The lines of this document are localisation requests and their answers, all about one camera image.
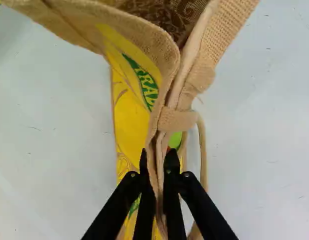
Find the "jute bag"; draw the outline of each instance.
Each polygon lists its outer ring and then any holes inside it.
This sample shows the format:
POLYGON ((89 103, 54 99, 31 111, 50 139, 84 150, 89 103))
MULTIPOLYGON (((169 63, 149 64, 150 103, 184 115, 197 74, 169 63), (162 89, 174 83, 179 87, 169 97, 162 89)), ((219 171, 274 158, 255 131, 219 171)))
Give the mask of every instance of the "jute bag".
MULTIPOLYGON (((157 199, 152 239, 168 239, 163 161, 177 148, 185 169, 186 138, 197 124, 200 182, 207 190, 205 128, 191 110, 214 68, 258 0, 3 0, 64 40, 103 55, 111 68, 118 181, 138 171, 147 152, 157 199)), ((132 239, 140 198, 118 239, 132 239)), ((194 224, 188 239, 201 238, 194 224)))

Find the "fabric loop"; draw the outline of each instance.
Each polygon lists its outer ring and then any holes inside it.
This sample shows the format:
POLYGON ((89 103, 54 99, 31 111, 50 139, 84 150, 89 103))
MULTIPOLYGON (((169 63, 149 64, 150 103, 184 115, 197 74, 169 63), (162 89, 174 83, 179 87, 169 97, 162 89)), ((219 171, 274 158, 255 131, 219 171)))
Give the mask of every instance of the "fabric loop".
POLYGON ((196 124, 198 117, 196 111, 178 111, 164 106, 159 117, 158 130, 167 133, 187 131, 196 124))

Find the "woven jute texture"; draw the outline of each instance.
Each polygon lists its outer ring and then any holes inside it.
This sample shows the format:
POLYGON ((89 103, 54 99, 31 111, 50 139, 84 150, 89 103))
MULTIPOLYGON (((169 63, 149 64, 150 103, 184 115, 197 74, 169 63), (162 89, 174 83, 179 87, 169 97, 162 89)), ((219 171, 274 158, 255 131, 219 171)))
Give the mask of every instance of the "woven jute texture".
MULTIPOLYGON (((213 82, 215 66, 247 20, 258 0, 3 0, 57 36, 105 54, 108 38, 96 26, 107 24, 136 46, 162 77, 148 123, 144 147, 155 197, 156 223, 168 239, 163 214, 163 161, 173 132, 197 124, 201 149, 200 182, 208 190, 205 128, 191 110, 193 99, 213 82)), ((120 48, 129 55, 127 49, 120 48)), ((139 62, 142 69, 151 72, 139 62)), ((200 239, 194 224, 188 239, 200 239)))

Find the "white background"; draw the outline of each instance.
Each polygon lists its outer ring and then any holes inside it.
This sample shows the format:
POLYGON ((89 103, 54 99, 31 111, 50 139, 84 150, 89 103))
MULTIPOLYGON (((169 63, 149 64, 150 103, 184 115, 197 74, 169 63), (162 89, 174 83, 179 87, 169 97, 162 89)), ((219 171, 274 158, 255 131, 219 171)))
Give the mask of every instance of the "white background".
MULTIPOLYGON (((216 74, 193 106, 211 198, 241 240, 309 240, 309 0, 262 1, 216 74)), ((105 60, 1 6, 0 240, 79 239, 115 159, 105 60)))

